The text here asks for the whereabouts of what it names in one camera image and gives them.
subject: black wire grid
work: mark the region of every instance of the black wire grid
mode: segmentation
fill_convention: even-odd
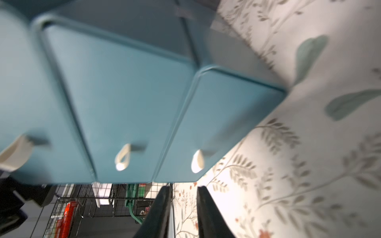
[[[125,207],[126,200],[133,200],[133,214],[145,218],[149,208],[154,202],[156,194],[162,185],[171,184],[140,184],[137,187],[134,198],[126,198],[127,184],[102,184],[93,186],[92,184],[61,185],[56,190],[58,197],[51,213],[48,225],[43,238],[54,238],[58,220],[62,219],[66,205],[75,201],[77,207],[70,225],[69,238],[77,237],[78,230],[85,217],[120,217],[131,216],[128,207]],[[99,205],[100,200],[108,205]]]
[[[145,197],[155,198],[162,186],[167,184],[162,183],[148,183],[139,184],[136,194],[137,197],[130,199]],[[120,192],[120,188],[126,190],[127,184],[62,184],[57,186],[56,196],[58,198],[122,198],[125,199],[125,192]]]

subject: teal drawer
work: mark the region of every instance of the teal drawer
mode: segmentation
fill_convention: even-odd
[[[217,70],[201,73],[155,181],[197,181],[284,97],[281,90]],[[199,149],[205,168],[193,173]]]
[[[63,91],[38,57],[27,25],[0,8],[0,151],[20,134],[35,146],[12,176],[28,184],[95,180]]]
[[[192,61],[59,25],[44,35],[74,108],[98,181],[152,180],[193,78]],[[128,168],[114,159],[132,145]]]

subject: green leaf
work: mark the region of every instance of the green leaf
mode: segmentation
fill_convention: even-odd
[[[348,157],[344,157],[343,158],[343,165],[344,165],[344,168],[348,167],[348,165],[349,165],[349,159],[348,159]]]
[[[378,159],[377,156],[371,156],[371,157],[363,159],[364,164],[361,167],[361,169],[369,169],[376,163],[377,159]]]
[[[339,121],[366,102],[381,95],[381,89],[369,89],[349,93],[333,99],[325,107],[325,113],[334,121]]]
[[[308,182],[301,183],[299,186],[300,187],[309,187],[311,184]]]
[[[342,208],[342,206],[340,204],[334,204],[331,206],[331,209],[335,209],[335,210],[339,210],[341,208]]]
[[[282,215],[282,213],[280,212],[279,208],[274,207],[274,211],[275,211],[275,214],[277,215],[277,217],[279,218],[279,220],[281,220],[284,224],[287,224],[287,221],[286,221],[285,217]]]
[[[322,220],[325,220],[325,215],[324,215],[323,212],[321,212],[321,211],[319,211],[317,209],[315,209],[313,212],[316,214],[317,217],[319,217]]]
[[[300,168],[300,167],[302,167],[302,166],[304,166],[304,165],[306,165],[306,162],[305,162],[305,161],[299,163],[299,164],[298,164],[298,168]]]
[[[376,184],[374,184],[372,181],[370,181],[369,179],[366,179],[364,177],[361,177],[359,175],[357,175],[355,177],[355,179],[362,185],[368,187],[368,188],[371,188],[371,189],[378,189],[378,186]]]
[[[274,118],[274,119],[270,120],[269,122],[267,122],[267,124],[273,124],[273,123],[276,122],[276,121],[277,121],[277,119]]]
[[[309,229],[307,223],[304,224],[304,232],[306,233],[308,238],[312,238],[311,230]]]
[[[319,223],[316,223],[316,222],[310,222],[311,226],[313,226],[315,229],[321,231],[321,232],[324,232],[324,233],[328,233],[328,229],[323,227],[322,225],[320,225]]]
[[[283,5],[283,4],[286,4],[289,0],[282,0],[280,2],[278,2],[279,5]]]
[[[300,195],[300,196],[298,196],[295,200],[294,200],[294,204],[295,203],[298,203],[298,202],[301,202],[301,201],[303,201],[304,200],[304,196],[303,195]]]
[[[305,40],[296,51],[296,80],[295,85],[302,82],[307,76],[328,43],[328,36],[321,35]]]
[[[322,201],[324,201],[324,197],[322,197],[322,196],[318,196],[318,197],[314,198],[314,200],[312,201],[312,203],[320,203],[320,202],[322,202]]]
[[[295,211],[295,212],[297,212],[299,214],[305,215],[305,216],[309,214],[308,211],[303,210],[303,209],[293,209],[293,211]]]
[[[311,172],[310,170],[306,170],[303,173],[301,173],[300,176],[302,176],[302,177],[307,176],[310,174],[310,172]]]
[[[300,227],[299,227],[299,224],[298,224],[298,222],[296,221],[295,217],[294,217],[291,213],[289,213],[289,214],[288,214],[288,218],[289,218],[289,220],[291,221],[291,223],[294,225],[294,227],[295,227],[297,230],[299,230]]]
[[[347,226],[347,227],[352,227],[352,223],[351,221],[349,220],[348,217],[342,217],[343,219],[343,223]]]
[[[287,200],[280,200],[279,203],[282,203],[282,204],[289,204],[290,202],[287,201]]]

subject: floral wallpaper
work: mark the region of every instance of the floral wallpaper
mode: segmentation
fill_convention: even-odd
[[[381,237],[381,1],[222,0],[218,13],[290,88],[195,183],[174,185],[176,238],[206,186],[240,238]]]

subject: leaf pattern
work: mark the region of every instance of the leaf pattern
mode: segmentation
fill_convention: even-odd
[[[255,127],[255,129],[256,128],[262,129],[261,139],[264,140],[270,152],[274,155],[281,150],[281,147],[284,144],[288,145],[292,149],[296,145],[300,144],[299,136],[297,136],[295,132],[290,131],[289,127],[284,126],[281,122],[278,122],[277,118],[270,120],[263,126]]]
[[[381,95],[381,89],[368,89],[349,93],[333,99],[325,107],[325,113],[334,121],[344,119],[361,105]]]
[[[328,36],[321,35],[305,40],[296,51],[295,85],[302,82],[311,67],[328,44]]]

